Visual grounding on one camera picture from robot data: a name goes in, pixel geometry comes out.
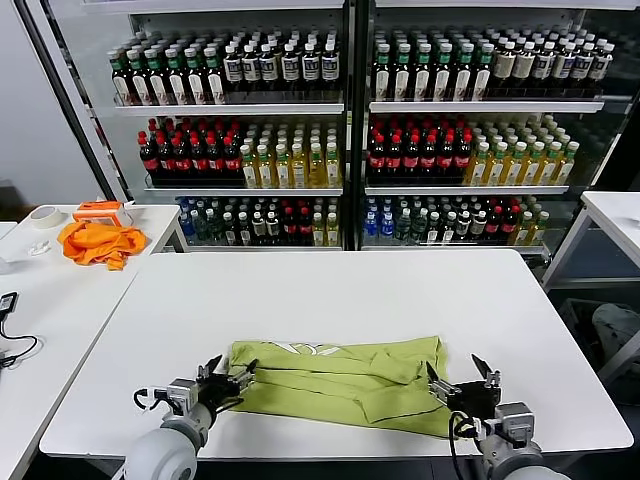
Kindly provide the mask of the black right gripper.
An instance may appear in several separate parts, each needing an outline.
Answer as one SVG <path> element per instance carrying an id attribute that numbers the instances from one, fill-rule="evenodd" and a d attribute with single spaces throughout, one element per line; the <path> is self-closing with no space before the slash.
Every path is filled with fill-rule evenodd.
<path id="1" fill-rule="evenodd" d="M 475 354 L 472 361 L 484 381 L 452 385 L 441 379 L 429 362 L 426 363 L 430 393 L 439 401 L 449 401 L 449 409 L 475 418 L 493 418 L 501 401 L 501 373 Z"/>

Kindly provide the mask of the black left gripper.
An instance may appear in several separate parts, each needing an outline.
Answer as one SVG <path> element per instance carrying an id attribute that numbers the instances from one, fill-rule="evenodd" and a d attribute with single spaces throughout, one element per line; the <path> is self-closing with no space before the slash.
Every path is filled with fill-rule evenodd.
<path id="1" fill-rule="evenodd" d="M 248 388 L 255 379 L 257 359 L 247 365 L 229 366 L 228 375 L 216 373 L 222 359 L 220 354 L 198 367 L 198 402 L 210 413 L 221 413 L 241 404 L 244 401 L 241 388 Z"/>

